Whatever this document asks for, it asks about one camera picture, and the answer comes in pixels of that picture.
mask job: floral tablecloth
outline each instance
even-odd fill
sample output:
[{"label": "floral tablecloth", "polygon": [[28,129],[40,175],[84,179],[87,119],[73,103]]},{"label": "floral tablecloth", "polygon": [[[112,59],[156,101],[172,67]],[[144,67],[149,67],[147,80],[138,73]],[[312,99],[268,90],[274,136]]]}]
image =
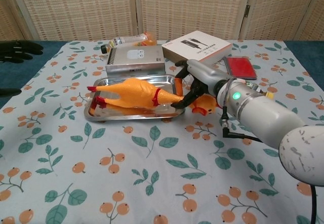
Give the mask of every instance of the floral tablecloth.
[{"label": "floral tablecloth", "polygon": [[[275,149],[222,138],[219,109],[206,117],[187,108],[171,120],[88,122],[87,86],[106,76],[105,42],[64,45],[1,109],[3,223],[309,223],[310,187],[283,169]],[[230,42],[274,100],[307,124],[324,125],[324,93],[284,42]],[[166,61],[166,69],[180,68]],[[250,134],[234,118],[230,127]],[[324,223],[322,188],[317,201],[317,223]]]}]

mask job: cartoon face sticker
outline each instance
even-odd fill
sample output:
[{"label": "cartoon face sticker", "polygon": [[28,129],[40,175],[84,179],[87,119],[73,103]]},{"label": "cartoon face sticker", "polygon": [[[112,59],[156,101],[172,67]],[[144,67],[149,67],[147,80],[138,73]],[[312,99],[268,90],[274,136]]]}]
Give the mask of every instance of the cartoon face sticker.
[{"label": "cartoon face sticker", "polygon": [[138,58],[144,58],[144,50],[129,50],[127,51],[127,58],[129,59],[138,59]]}]

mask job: product box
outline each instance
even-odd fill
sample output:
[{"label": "product box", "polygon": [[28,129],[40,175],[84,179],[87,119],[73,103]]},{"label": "product box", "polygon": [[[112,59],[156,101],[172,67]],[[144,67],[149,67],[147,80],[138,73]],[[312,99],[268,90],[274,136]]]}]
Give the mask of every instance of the product box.
[{"label": "product box", "polygon": [[215,64],[231,54],[232,43],[199,30],[162,45],[164,57],[172,62],[196,59],[205,64]]},{"label": "product box", "polygon": [[109,78],[165,75],[166,67],[160,45],[142,47],[115,47],[107,57]]}]

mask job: wicker screen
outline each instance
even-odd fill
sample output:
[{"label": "wicker screen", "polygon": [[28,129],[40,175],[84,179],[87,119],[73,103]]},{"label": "wicker screen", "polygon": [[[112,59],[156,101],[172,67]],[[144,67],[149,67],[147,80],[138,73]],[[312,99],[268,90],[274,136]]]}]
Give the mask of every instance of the wicker screen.
[{"label": "wicker screen", "polygon": [[324,40],[324,0],[312,0],[297,33],[298,40]]},{"label": "wicker screen", "polygon": [[236,39],[246,2],[247,0],[140,0],[143,30],[154,31],[158,39],[174,39],[194,30],[222,39]]},{"label": "wicker screen", "polygon": [[24,38],[5,0],[0,0],[0,17],[0,41]]},{"label": "wicker screen", "polygon": [[241,39],[292,40],[310,0],[250,0]]},{"label": "wicker screen", "polygon": [[134,0],[24,0],[41,40],[99,40],[137,33]]}]

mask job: bottle cap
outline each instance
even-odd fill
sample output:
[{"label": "bottle cap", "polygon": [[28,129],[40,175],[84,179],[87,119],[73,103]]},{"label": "bottle cap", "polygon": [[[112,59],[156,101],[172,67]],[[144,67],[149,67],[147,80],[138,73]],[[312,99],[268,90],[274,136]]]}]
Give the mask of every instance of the bottle cap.
[{"label": "bottle cap", "polygon": [[101,45],[100,49],[101,49],[101,52],[103,54],[106,54],[107,53],[107,47],[106,47],[106,45]]}]

